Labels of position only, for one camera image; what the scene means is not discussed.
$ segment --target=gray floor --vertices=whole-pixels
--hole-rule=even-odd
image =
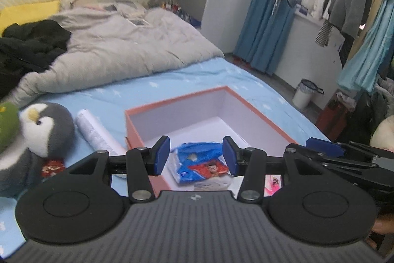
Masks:
[[[234,59],[232,54],[226,54],[225,59],[230,63],[234,63]],[[273,75],[269,76],[267,74],[261,73],[257,70],[248,68],[246,64],[235,64],[245,70],[247,70],[252,75],[256,76],[257,78],[261,79],[263,82],[271,86],[274,90],[276,90],[285,100],[287,100],[290,104],[293,105],[292,99],[296,92],[294,88],[292,88],[289,84],[287,84],[284,80],[280,79],[278,76]],[[310,103],[307,108],[300,111],[302,114],[305,115],[313,124],[316,124],[316,120],[321,113],[321,109],[318,108],[314,103]]]

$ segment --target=box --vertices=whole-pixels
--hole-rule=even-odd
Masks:
[[[128,109],[125,117],[130,149],[152,147],[162,135],[170,137],[171,149],[188,142],[222,142],[223,137],[231,136],[239,147],[263,149],[270,156],[283,156],[286,146],[295,143],[227,86]],[[187,184],[178,186],[167,165],[162,176],[172,190],[192,190]],[[152,184],[164,184],[155,180]]]

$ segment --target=trash can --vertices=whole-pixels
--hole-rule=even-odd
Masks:
[[[323,94],[324,91],[319,88],[315,83],[309,80],[301,80],[301,82],[297,86],[297,92],[293,98],[293,104],[298,109],[304,109],[308,106],[309,102],[312,99],[312,96],[315,93]]]

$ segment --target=person's hand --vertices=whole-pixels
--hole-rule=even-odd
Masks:
[[[372,228],[372,232],[378,234],[393,234],[394,233],[394,214],[384,214],[379,216]],[[376,248],[376,243],[371,240],[365,240],[371,247]]]

